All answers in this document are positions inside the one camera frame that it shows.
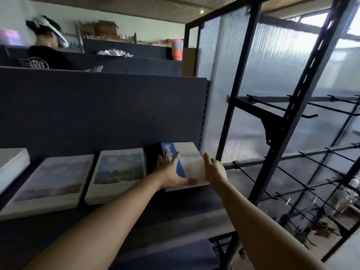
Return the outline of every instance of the person in black t-shirt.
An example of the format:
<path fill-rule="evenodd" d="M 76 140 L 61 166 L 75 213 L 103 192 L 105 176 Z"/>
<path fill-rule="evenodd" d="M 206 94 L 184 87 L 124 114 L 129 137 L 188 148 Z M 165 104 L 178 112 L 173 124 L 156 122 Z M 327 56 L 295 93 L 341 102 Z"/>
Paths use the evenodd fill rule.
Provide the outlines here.
<path fill-rule="evenodd" d="M 26 26 L 36 35 L 35 45 L 28 51 L 30 67 L 34 69 L 74 70 L 74 66 L 58 47 L 68 47 L 61 34 L 60 26 L 46 16 L 34 17 L 26 21 Z"/>

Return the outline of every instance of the black t-shirt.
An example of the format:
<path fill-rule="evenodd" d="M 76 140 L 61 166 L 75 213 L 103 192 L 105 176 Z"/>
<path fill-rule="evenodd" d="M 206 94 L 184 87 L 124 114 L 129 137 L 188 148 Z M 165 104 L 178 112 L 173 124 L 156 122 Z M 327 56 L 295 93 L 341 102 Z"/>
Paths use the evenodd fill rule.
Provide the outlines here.
<path fill-rule="evenodd" d="M 34 69 L 74 70 L 64 53 L 48 46 L 32 46 L 28 52 L 30 67 Z"/>

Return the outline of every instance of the neck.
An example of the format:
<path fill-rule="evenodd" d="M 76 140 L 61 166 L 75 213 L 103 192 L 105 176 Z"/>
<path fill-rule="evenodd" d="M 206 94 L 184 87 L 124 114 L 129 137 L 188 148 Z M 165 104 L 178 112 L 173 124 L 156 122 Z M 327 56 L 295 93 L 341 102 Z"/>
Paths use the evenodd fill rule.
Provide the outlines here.
<path fill-rule="evenodd" d="M 36 46 L 47 46 L 47 47 L 50 47 L 50 48 L 54 48 L 52 46 L 50 40 L 45 36 L 37 36 L 35 45 Z"/>

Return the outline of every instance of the ceiling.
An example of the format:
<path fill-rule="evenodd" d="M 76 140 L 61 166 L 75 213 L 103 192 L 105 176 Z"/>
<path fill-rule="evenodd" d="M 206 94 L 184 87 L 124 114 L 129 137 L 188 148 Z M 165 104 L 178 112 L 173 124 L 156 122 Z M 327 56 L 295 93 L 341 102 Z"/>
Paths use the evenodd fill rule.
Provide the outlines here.
<path fill-rule="evenodd" d="M 191 22 L 235 0 L 33 0 L 176 23 Z M 269 13 L 309 0 L 270 0 L 262 5 Z"/>

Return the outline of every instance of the metal rack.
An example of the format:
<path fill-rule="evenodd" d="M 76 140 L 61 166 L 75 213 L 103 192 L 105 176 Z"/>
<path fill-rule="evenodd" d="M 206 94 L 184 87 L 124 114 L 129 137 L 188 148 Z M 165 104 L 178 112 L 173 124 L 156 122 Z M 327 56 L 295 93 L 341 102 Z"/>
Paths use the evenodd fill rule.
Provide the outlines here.
<path fill-rule="evenodd" d="M 340 38 L 348 38 L 349 36 L 353 37 L 353 35 L 348 35 L 344 31 L 346 31 L 349 28 L 349 19 L 353 16 L 354 8 L 355 7 L 357 8 L 356 6 L 357 0 L 334 0 L 331 9 L 329 10 L 329 15 L 327 17 L 327 20 L 324 23 L 323 27 L 312 28 L 312 33 L 318 33 L 319 35 L 317 37 L 317 41 L 313 47 L 313 50 L 310 54 L 310 57 L 305 65 L 304 71 L 301 74 L 301 77 L 292 95 L 286 95 L 286 96 L 284 95 L 282 97 L 260 97 L 256 95 L 247 95 L 246 97 L 238 97 L 240 85 L 244 76 L 244 71 L 247 64 L 249 52 L 252 46 L 257 24 L 267 18 L 267 16 L 260 15 L 261 5 L 264 1 L 267 0 L 237 0 L 231 4 L 228 4 L 227 6 L 224 6 L 199 19 L 196 19 L 193 22 L 186 24 L 184 47 L 188 47 L 189 32 L 191 28 L 199 27 L 199 33 L 200 33 L 204 22 L 214 19 L 218 16 L 221 16 L 225 13 L 232 12 L 238 8 L 248 6 L 250 17 L 242 44 L 241 54 L 240 54 L 236 74 L 234 77 L 231 95 L 227 99 L 228 102 L 227 112 L 223 124 L 223 130 L 221 133 L 220 141 L 218 144 L 216 159 L 220 161 L 222 159 L 234 109 L 239 108 L 247 113 L 250 113 L 255 117 L 258 117 L 259 119 L 261 119 L 263 126 L 265 128 L 266 143 L 270 146 L 270 149 L 265 159 L 234 161 L 232 163 L 224 164 L 225 168 L 227 170 L 239 169 L 245 174 L 246 177 L 248 177 L 251 181 L 254 182 L 254 186 L 248 198 L 249 201 L 252 202 L 253 204 L 258 205 L 261 201 L 269 200 L 269 199 L 286 201 L 287 205 L 291 206 L 291 210 L 289 211 L 289 213 L 283 215 L 283 218 L 285 220 L 283 219 L 281 221 L 282 224 L 288 222 L 291 223 L 292 222 L 291 217 L 296 215 L 302 215 L 309 222 L 318 222 L 320 216 L 325 214 L 324 206 L 328 205 L 332 207 L 328 203 L 331 195 L 336 191 L 336 189 L 338 189 L 342 185 L 350 188 L 351 186 L 349 186 L 349 182 L 360 169 L 360 157 L 357 160 L 352 160 L 338 153 L 339 151 L 342 150 L 358 149 L 359 148 L 358 143 L 343 147 L 335 146 L 341 134 L 343 133 L 344 129 L 347 127 L 348 123 L 350 122 L 351 118 L 360 116 L 360 113 L 357 113 L 360 97 L 359 96 L 336 97 L 334 95 L 328 95 L 326 97 L 311 97 L 324 71 L 324 68 L 330 59 L 330 56 L 333 50 L 335 49 L 338 40 Z M 282 25 L 284 24 L 294 26 L 299 30 L 301 30 L 302 28 L 298 23 L 292 23 L 292 22 L 286 23 L 286 21 L 283 21 Z M 199 38 L 200 38 L 200 34 L 198 34 L 198 42 L 197 42 L 198 48 L 200 43 Z M 340 109 L 335 109 L 335 108 L 323 106 L 321 104 L 313 103 L 313 102 L 336 102 L 336 101 L 353 104 L 354 106 L 352 111 L 346 112 Z M 286 109 L 271 104 L 271 103 L 283 103 L 283 102 L 289 103 Z M 276 115 L 270 111 L 267 111 L 265 109 L 256 106 L 255 103 L 260 103 L 272 108 L 280 109 L 284 111 L 285 114 L 283 116 Z M 339 112 L 339 113 L 347 114 L 348 119 L 340 129 L 338 135 L 336 136 L 335 140 L 332 142 L 330 147 L 326 147 L 322 150 L 299 151 L 292 154 L 284 154 L 286 146 L 288 145 L 289 140 L 293 135 L 295 127 L 298 125 L 300 118 L 303 117 L 309 119 L 318 116 L 317 114 L 310 114 L 310 115 L 303 114 L 305 107 L 308 104 L 318 108 L 326 109 L 329 112 Z M 312 155 L 316 155 L 316 154 L 325 154 L 325 156 L 319 162 L 311 158 Z M 350 168 L 350 170 L 346 174 L 343 174 L 342 172 L 338 172 L 336 169 L 327 166 L 325 164 L 325 161 L 328 155 L 330 154 L 335 154 L 348 161 L 352 161 L 353 165 Z M 307 184 L 302 183 L 295 176 L 293 176 L 292 174 L 290 174 L 289 172 L 278 166 L 279 162 L 282 160 L 295 159 L 295 158 L 306 158 L 309 161 L 312 161 L 318 165 L 318 168 L 316 169 L 315 173 L 313 174 L 313 176 L 311 177 L 310 181 Z M 262 164 L 262 167 L 255 180 L 251 178 L 250 175 L 246 173 L 242 168 L 257 164 Z M 276 193 L 276 195 L 272 195 L 268 193 L 266 191 L 267 186 L 275 170 L 278 168 L 282 172 L 286 173 L 290 178 L 298 182 L 299 185 L 302 186 L 302 188 L 282 194 Z M 328 180 L 327 182 L 321 184 L 312 185 L 311 183 L 314 181 L 320 169 L 322 168 L 327 168 L 335 173 L 338 173 L 340 179 L 333 181 Z M 324 186 L 329 184 L 336 185 L 335 191 L 329 196 L 329 198 L 321 199 L 314 191 L 316 191 L 316 188 L 319 186 Z M 301 192 L 301 195 L 294 204 L 290 204 L 290 202 L 284 198 L 284 196 L 286 195 L 297 192 Z M 312 208 L 309 210 L 309 212 L 310 211 L 317 212 L 316 215 L 310 212 L 313 218 L 312 220 L 297 208 L 300 200 L 302 199 L 302 197 L 306 192 L 312 193 L 323 202 L 323 205 L 321 207 Z M 326 261 L 331 256 L 331 254 L 333 254 L 339 248 L 339 246 L 341 246 L 360 227 L 360 222 L 358 222 L 353 228 L 347 230 L 338 222 L 335 221 L 335 223 L 340 228 L 340 235 L 342 236 L 342 239 L 329 251 L 328 254 L 326 254 L 323 257 L 322 259 L 323 261 Z M 235 254 L 236 250 L 238 249 L 239 245 L 240 245 L 240 241 L 238 235 L 237 233 L 234 232 L 232 234 L 232 238 L 226 252 L 221 256 L 220 269 L 228 269 L 232 261 L 232 257 Z"/>

